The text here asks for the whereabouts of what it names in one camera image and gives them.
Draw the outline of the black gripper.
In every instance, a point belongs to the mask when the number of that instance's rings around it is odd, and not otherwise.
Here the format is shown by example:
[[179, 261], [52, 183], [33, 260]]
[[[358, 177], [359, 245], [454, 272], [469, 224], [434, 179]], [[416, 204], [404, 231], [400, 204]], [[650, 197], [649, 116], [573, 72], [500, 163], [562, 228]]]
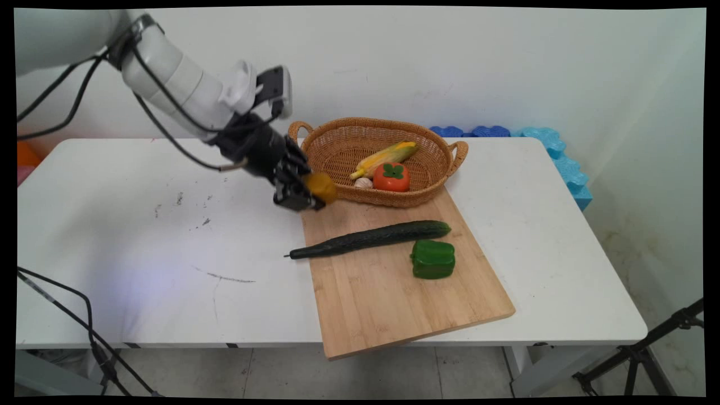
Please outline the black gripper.
[[251, 175], [274, 184], [275, 205], [298, 212], [326, 207], [327, 201], [318, 194], [326, 188], [326, 176], [306, 176], [313, 169], [298, 143], [278, 133], [259, 115], [234, 113], [209, 145], [232, 163], [245, 163], [242, 168]]

